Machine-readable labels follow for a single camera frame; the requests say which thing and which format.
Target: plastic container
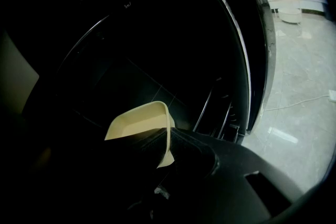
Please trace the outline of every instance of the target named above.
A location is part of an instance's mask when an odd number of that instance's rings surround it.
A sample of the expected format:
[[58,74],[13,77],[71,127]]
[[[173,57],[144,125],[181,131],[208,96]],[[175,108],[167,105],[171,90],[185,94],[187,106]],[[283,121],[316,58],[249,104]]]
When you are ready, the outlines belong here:
[[175,122],[168,107],[160,101],[144,104],[117,116],[111,123],[105,140],[135,135],[155,128],[167,128],[167,148],[159,167],[171,165],[174,157],[170,152],[170,128]]

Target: floor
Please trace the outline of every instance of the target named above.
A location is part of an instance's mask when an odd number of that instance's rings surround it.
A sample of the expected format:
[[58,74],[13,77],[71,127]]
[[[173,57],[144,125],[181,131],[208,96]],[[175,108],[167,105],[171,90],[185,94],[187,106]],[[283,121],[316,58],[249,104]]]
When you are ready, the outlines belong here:
[[[318,183],[336,145],[336,26],[303,14],[301,26],[274,17],[277,58],[270,98],[243,145],[287,174],[303,192]],[[276,109],[303,102],[285,109]]]

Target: wall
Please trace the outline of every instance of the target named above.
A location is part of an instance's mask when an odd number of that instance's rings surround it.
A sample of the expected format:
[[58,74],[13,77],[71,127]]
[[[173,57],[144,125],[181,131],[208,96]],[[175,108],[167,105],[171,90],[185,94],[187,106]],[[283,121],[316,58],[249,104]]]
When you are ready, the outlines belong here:
[[0,104],[21,114],[39,75],[15,47],[7,32],[0,32]]

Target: electric cord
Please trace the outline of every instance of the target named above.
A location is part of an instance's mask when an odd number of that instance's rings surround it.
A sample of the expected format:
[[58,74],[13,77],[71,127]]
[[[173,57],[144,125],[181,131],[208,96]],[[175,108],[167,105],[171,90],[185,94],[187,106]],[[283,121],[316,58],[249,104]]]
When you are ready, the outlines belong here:
[[280,108],[275,108],[275,109],[265,109],[264,111],[271,111],[271,110],[277,110],[277,109],[287,109],[287,108],[290,108],[292,106],[295,106],[297,104],[301,104],[301,103],[304,103],[304,102],[308,102],[308,101],[313,101],[313,100],[316,100],[316,99],[320,99],[322,97],[329,97],[328,94],[326,95],[322,95],[322,96],[319,96],[319,97],[315,97],[315,98],[312,98],[312,99],[307,99],[307,100],[303,100],[303,101],[300,101],[300,102],[297,102],[295,104],[291,104],[291,105],[288,105],[288,106],[282,106]]

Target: washing machine door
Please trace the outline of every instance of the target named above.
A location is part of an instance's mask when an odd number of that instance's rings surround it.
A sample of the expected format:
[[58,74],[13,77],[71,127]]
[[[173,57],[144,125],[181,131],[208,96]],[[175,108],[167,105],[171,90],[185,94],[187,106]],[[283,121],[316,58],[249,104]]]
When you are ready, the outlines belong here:
[[104,133],[119,114],[158,100],[179,128],[232,142],[250,133],[274,74],[267,0],[78,3],[85,16],[71,36],[82,36],[61,48],[68,51],[51,82],[51,99],[62,104],[56,118],[69,110]]

